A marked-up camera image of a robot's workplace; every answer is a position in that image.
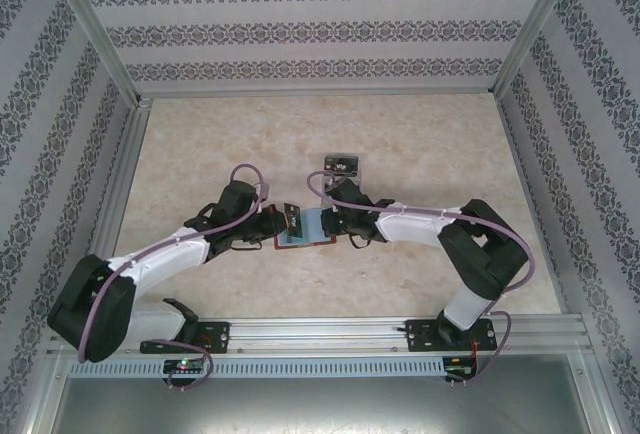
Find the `aluminum frame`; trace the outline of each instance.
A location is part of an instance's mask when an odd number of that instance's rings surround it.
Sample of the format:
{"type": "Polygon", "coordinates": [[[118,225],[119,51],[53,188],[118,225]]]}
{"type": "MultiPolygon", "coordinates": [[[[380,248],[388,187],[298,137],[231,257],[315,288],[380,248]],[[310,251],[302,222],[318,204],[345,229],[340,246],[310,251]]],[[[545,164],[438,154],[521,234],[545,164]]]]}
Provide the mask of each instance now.
{"type": "MultiPolygon", "coordinates": [[[[214,359],[327,359],[385,358],[410,360],[418,357],[466,355],[459,352],[409,352],[403,332],[405,317],[318,319],[224,319],[231,324],[227,354],[214,359]]],[[[506,321],[492,316],[498,340],[506,321]]],[[[579,314],[516,315],[503,355],[561,354],[569,359],[583,411],[592,433],[619,433],[620,426],[595,360],[591,340],[579,314]]],[[[487,357],[491,352],[481,352],[487,357]]],[[[60,408],[69,370],[76,351],[60,337],[50,338],[23,434],[50,433],[60,408]]],[[[111,359],[179,359],[174,355],[144,355],[137,346],[122,346],[111,359]]]]}
{"type": "Polygon", "coordinates": [[[100,60],[114,80],[127,106],[135,108],[140,98],[133,79],[120,59],[106,29],[102,26],[95,9],[89,0],[67,0],[76,15],[82,29],[96,48],[100,60]]]}
{"type": "Polygon", "coordinates": [[[137,108],[129,116],[114,175],[105,195],[105,206],[100,211],[96,235],[89,247],[89,252],[98,257],[108,259],[115,251],[152,105],[153,99],[140,99],[137,108]]]}

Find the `beige marble surface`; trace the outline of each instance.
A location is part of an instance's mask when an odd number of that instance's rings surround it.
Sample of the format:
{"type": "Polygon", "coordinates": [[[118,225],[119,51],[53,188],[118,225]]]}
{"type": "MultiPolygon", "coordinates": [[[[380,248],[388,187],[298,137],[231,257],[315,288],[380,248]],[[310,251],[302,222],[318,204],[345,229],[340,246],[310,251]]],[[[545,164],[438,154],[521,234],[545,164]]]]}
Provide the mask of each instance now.
{"type": "MultiPolygon", "coordinates": [[[[117,246],[140,249],[217,201],[235,165],[257,165],[270,201],[315,207],[305,185],[328,152],[357,153],[374,201],[453,207],[481,198],[530,243],[538,270],[499,307],[559,312],[490,94],[157,100],[117,246]]],[[[250,171],[240,179],[253,181],[250,171]]],[[[227,252],[154,288],[202,317],[417,316],[460,285],[446,254],[411,243],[227,252]]]]}

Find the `black bracket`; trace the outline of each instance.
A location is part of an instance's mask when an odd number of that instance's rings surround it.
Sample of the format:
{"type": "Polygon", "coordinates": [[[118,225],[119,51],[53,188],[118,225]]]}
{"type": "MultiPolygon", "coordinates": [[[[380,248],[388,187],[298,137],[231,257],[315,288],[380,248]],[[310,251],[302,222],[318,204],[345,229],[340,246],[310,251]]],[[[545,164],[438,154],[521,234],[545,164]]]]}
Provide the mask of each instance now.
{"type": "MultiPolygon", "coordinates": [[[[229,346],[229,331],[231,324],[228,322],[206,322],[199,321],[193,340],[189,344],[202,347],[209,354],[226,354],[229,346]]],[[[193,354],[190,349],[181,347],[156,344],[155,342],[144,341],[140,343],[142,354],[193,354]]]]}
{"type": "Polygon", "coordinates": [[[477,356],[470,357],[443,357],[442,364],[447,373],[445,381],[462,382],[473,379],[478,373],[477,356]]]}
{"type": "Polygon", "coordinates": [[[471,328],[465,332],[465,339],[460,343],[448,343],[438,333],[439,322],[436,319],[409,319],[404,323],[409,352],[451,352],[467,351],[472,349],[472,342],[476,341],[478,351],[495,351],[496,342],[493,322],[490,319],[478,319],[471,328]]]}

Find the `patterned wallpaper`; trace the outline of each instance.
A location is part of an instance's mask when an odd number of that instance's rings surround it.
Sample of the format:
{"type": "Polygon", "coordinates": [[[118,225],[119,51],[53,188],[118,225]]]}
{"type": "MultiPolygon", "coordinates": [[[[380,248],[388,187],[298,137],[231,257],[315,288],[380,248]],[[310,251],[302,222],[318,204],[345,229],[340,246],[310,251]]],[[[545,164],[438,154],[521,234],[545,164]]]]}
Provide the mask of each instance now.
{"type": "Polygon", "coordinates": [[[144,93],[488,88],[535,0],[90,0],[144,93]]]}
{"type": "Polygon", "coordinates": [[[128,109],[66,0],[0,0],[0,433],[91,244],[128,109]]]}
{"type": "Polygon", "coordinates": [[[640,432],[638,19],[638,0],[558,0],[500,100],[623,432],[640,432]]]}

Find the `purple cable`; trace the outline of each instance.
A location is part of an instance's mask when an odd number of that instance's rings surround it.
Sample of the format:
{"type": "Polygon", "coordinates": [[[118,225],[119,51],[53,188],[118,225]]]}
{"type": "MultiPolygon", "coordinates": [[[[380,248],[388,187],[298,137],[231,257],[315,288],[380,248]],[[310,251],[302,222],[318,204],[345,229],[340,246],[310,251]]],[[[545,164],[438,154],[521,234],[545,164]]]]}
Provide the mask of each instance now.
{"type": "MultiPolygon", "coordinates": [[[[473,216],[466,216],[464,214],[458,214],[455,212],[446,212],[443,211],[441,209],[429,209],[426,207],[408,207],[408,208],[400,208],[400,207],[375,207],[375,206],[361,206],[359,204],[351,204],[349,202],[342,202],[342,201],[336,201],[335,199],[332,199],[331,197],[327,196],[325,193],[318,191],[316,188],[314,188],[311,185],[311,179],[313,179],[316,176],[330,176],[332,179],[335,179],[335,176],[333,175],[333,172],[331,171],[315,171],[312,172],[311,174],[309,174],[307,176],[307,187],[309,187],[309,189],[311,190],[311,192],[313,192],[316,196],[320,197],[321,199],[324,199],[328,202],[330,202],[331,204],[335,204],[336,206],[342,206],[342,207],[347,207],[349,209],[360,209],[362,211],[369,211],[369,212],[392,212],[392,213],[396,213],[396,214],[402,214],[402,213],[414,213],[414,214],[431,214],[431,215],[438,215],[438,216],[443,216],[443,217],[448,217],[451,219],[460,219],[461,221],[467,221],[467,222],[471,222],[471,223],[475,223],[475,224],[481,224],[483,226],[487,226],[495,231],[501,232],[502,234],[510,237],[511,239],[513,239],[518,246],[520,246],[520,248],[522,248],[522,250],[525,252],[525,254],[527,255],[527,258],[529,260],[529,270],[527,271],[527,273],[525,274],[525,276],[520,279],[518,282],[507,286],[507,288],[504,290],[504,292],[509,292],[509,291],[513,291],[514,289],[517,289],[521,286],[523,286],[524,284],[526,284],[527,282],[529,282],[529,280],[531,279],[531,277],[533,276],[533,273],[535,272],[536,269],[536,261],[533,257],[533,252],[531,252],[531,248],[528,246],[528,244],[526,242],[524,242],[524,240],[518,236],[515,232],[506,229],[504,227],[502,227],[499,224],[496,224],[495,222],[491,222],[491,221],[487,221],[486,219],[482,219],[480,217],[473,217],[473,216]]],[[[485,312],[489,312],[493,306],[495,306],[496,302],[498,302],[500,298],[496,299],[495,301],[493,301],[491,304],[489,304],[489,306],[485,309],[485,312]]],[[[489,359],[489,361],[487,362],[486,366],[482,369],[482,371],[480,371],[478,374],[476,374],[473,379],[469,380],[467,382],[467,384],[472,384],[473,382],[475,382],[475,379],[477,379],[481,374],[484,374],[487,369],[489,367],[491,367],[491,365],[495,362],[495,360],[497,359],[498,355],[500,354],[500,352],[502,351],[502,349],[504,348],[506,342],[507,342],[507,338],[509,337],[509,334],[511,332],[511,316],[505,312],[505,311],[495,311],[493,314],[502,314],[504,316],[506,316],[507,318],[507,329],[505,330],[504,336],[502,338],[502,341],[500,342],[500,345],[498,346],[498,348],[496,349],[496,351],[494,352],[493,356],[491,356],[491,359],[489,359]]]]}
{"type": "Polygon", "coordinates": [[[169,376],[167,377],[167,384],[169,385],[169,390],[171,391],[173,391],[174,389],[179,389],[180,391],[184,392],[184,391],[188,391],[189,389],[193,389],[194,387],[198,387],[204,381],[209,379],[209,376],[213,372],[213,358],[211,357],[211,354],[209,354],[207,350],[202,347],[193,346],[191,344],[185,344],[184,342],[169,341],[166,339],[151,339],[149,342],[155,342],[156,344],[165,344],[167,346],[181,347],[183,349],[191,349],[192,351],[197,351],[202,353],[203,358],[206,358],[207,361],[209,361],[207,366],[207,371],[204,373],[204,375],[196,379],[195,381],[193,381],[191,384],[187,386],[178,387],[172,384],[171,379],[173,378],[173,375],[180,373],[180,371],[171,371],[169,373],[169,376]]]}
{"type": "Polygon", "coordinates": [[[511,323],[512,323],[512,321],[511,321],[511,316],[509,315],[509,313],[507,311],[493,311],[491,313],[491,315],[493,315],[493,314],[501,314],[504,317],[506,317],[507,318],[507,328],[504,330],[504,336],[502,336],[502,341],[500,341],[500,344],[498,344],[498,348],[496,349],[496,352],[493,353],[493,356],[491,356],[491,359],[489,359],[487,361],[487,363],[482,368],[482,370],[467,381],[467,384],[473,384],[474,382],[476,382],[478,380],[479,377],[481,377],[484,374],[486,374],[486,372],[493,365],[493,363],[496,362],[496,359],[498,358],[498,356],[502,352],[502,349],[504,349],[504,346],[507,343],[507,339],[509,338],[509,334],[511,334],[511,323]]]}
{"type": "MultiPolygon", "coordinates": [[[[513,239],[515,241],[516,244],[518,244],[518,246],[520,246],[520,248],[527,255],[527,258],[529,260],[529,270],[527,271],[525,276],[522,279],[520,279],[518,282],[516,282],[515,284],[512,284],[510,286],[507,286],[507,288],[504,290],[504,292],[513,291],[514,289],[517,289],[517,288],[523,286],[524,284],[529,282],[529,279],[531,279],[531,277],[533,276],[533,273],[534,273],[534,271],[536,269],[536,261],[533,258],[533,252],[531,252],[531,248],[515,232],[502,227],[500,224],[496,224],[495,222],[487,221],[486,219],[482,219],[480,217],[466,216],[464,214],[458,214],[456,212],[446,212],[446,211],[444,211],[442,209],[430,209],[428,207],[406,207],[406,208],[401,208],[401,207],[375,207],[375,206],[361,206],[359,204],[351,204],[349,202],[336,201],[335,199],[332,199],[331,197],[327,196],[325,193],[318,191],[315,187],[313,187],[311,185],[311,179],[313,179],[316,176],[320,176],[320,175],[322,175],[322,176],[331,176],[332,178],[335,178],[331,171],[315,171],[315,172],[312,172],[311,174],[309,174],[307,176],[307,187],[309,187],[311,192],[313,192],[316,196],[320,197],[321,199],[324,199],[325,201],[330,202],[331,204],[335,204],[336,206],[348,207],[350,209],[360,209],[361,211],[369,211],[369,212],[392,212],[392,213],[395,213],[395,214],[403,214],[403,213],[431,214],[431,215],[437,215],[437,216],[442,216],[442,217],[448,217],[448,218],[451,218],[451,219],[460,219],[461,221],[467,221],[467,222],[471,222],[471,223],[474,223],[474,224],[481,224],[483,226],[490,227],[494,231],[498,231],[498,232],[510,237],[511,239],[513,239]]],[[[491,307],[493,307],[494,304],[495,303],[491,304],[487,308],[487,310],[491,309],[491,307]]]]}
{"type": "Polygon", "coordinates": [[[258,192],[258,199],[256,200],[255,204],[253,206],[251,206],[251,209],[249,209],[249,212],[247,212],[244,216],[241,216],[238,219],[236,219],[235,221],[230,222],[229,224],[226,224],[224,226],[215,227],[213,229],[209,229],[209,230],[202,231],[202,232],[195,232],[193,234],[188,234],[186,236],[177,237],[175,239],[167,239],[166,241],[162,241],[162,242],[160,242],[158,244],[150,246],[149,248],[147,248],[144,251],[142,251],[140,254],[137,254],[136,256],[134,256],[128,262],[125,262],[118,269],[116,269],[113,272],[113,274],[111,274],[107,278],[107,280],[104,282],[104,284],[102,285],[102,287],[98,291],[98,294],[96,295],[96,298],[94,299],[93,304],[91,305],[91,309],[89,310],[89,315],[87,316],[87,321],[85,322],[84,329],[82,330],[82,336],[80,337],[80,344],[78,346],[78,361],[80,361],[81,363],[87,361],[85,353],[87,351],[87,344],[89,343],[89,334],[91,333],[91,327],[93,326],[93,322],[95,321],[96,312],[98,311],[98,308],[100,307],[100,304],[102,303],[102,301],[104,299],[104,296],[107,294],[107,291],[109,290],[109,287],[111,287],[111,284],[113,284],[116,281],[116,279],[120,276],[120,274],[122,274],[124,271],[126,271],[127,269],[132,267],[134,264],[136,264],[140,260],[142,260],[145,257],[147,257],[149,254],[152,254],[152,253],[156,252],[159,249],[163,249],[163,248],[165,248],[167,246],[171,246],[171,245],[176,244],[178,242],[188,241],[190,239],[196,239],[196,238],[208,236],[210,234],[216,234],[218,232],[226,231],[227,229],[231,229],[232,227],[235,227],[238,224],[246,221],[247,219],[249,219],[249,217],[251,217],[258,210],[258,208],[260,207],[260,203],[262,203],[263,201],[266,200],[266,197],[264,196],[264,194],[267,191],[267,187],[266,187],[266,184],[264,183],[264,177],[262,176],[262,173],[258,170],[258,168],[255,167],[254,165],[252,165],[252,164],[240,164],[240,165],[236,166],[233,169],[233,171],[231,172],[231,180],[232,181],[233,181],[233,178],[234,178],[235,174],[238,172],[238,170],[240,170],[242,168],[248,168],[248,169],[251,169],[253,172],[255,172],[256,175],[258,176],[258,184],[260,185],[260,191],[258,192]]]}

